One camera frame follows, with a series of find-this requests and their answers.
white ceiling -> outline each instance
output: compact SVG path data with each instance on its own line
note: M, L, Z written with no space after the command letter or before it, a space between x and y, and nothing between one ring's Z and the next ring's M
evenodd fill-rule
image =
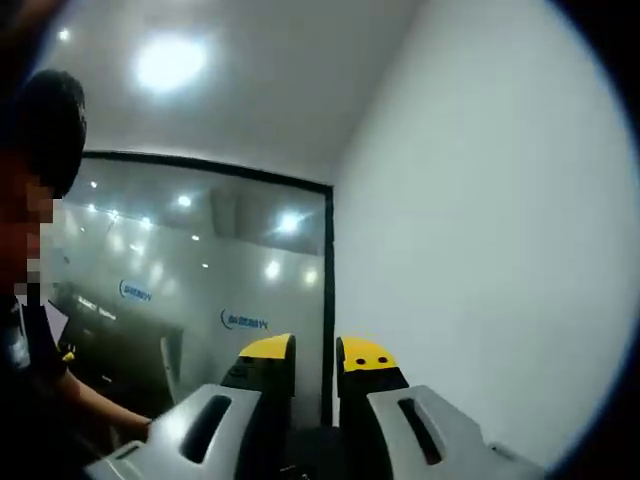
M194 156L331 183L421 0L87 0L44 64L87 94L88 149ZM136 80L159 34L206 47L192 83Z

gray plastic housing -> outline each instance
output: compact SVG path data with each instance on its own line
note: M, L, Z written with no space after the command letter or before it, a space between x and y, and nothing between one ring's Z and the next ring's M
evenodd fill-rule
M261 393L220 385L203 385L151 424L148 442L131 442L89 465L96 480L233 480L240 447ZM201 463L181 453L191 428L216 397L230 400Z
M387 445L393 480L540 479L544 470L501 446L488 446L480 426L433 390L416 386L367 399ZM429 464L399 401L410 399L440 455Z

yellow part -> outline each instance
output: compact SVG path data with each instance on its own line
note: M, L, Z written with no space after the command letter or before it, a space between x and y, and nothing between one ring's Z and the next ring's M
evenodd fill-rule
M354 370L382 370L395 368L395 359L391 354L379 345L368 340L355 337L342 337L344 347L344 371Z
M241 357L252 358L275 358L284 360L284 355L287 352L287 343L291 334L285 333L284 335L278 335L276 337L265 338L264 340L258 340L253 342L249 346L245 347L241 352Z

black hair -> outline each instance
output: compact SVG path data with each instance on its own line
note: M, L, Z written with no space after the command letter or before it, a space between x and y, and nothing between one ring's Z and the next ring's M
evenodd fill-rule
M67 72L38 72L19 93L13 118L13 141L30 170L62 198L78 174L86 138L82 85Z

glass partition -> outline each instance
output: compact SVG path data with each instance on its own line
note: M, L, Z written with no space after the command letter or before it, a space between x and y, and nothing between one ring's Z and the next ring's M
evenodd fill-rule
M293 423L320 422L325 197L210 171L84 160L48 232L71 370L157 416L239 351L296 336Z

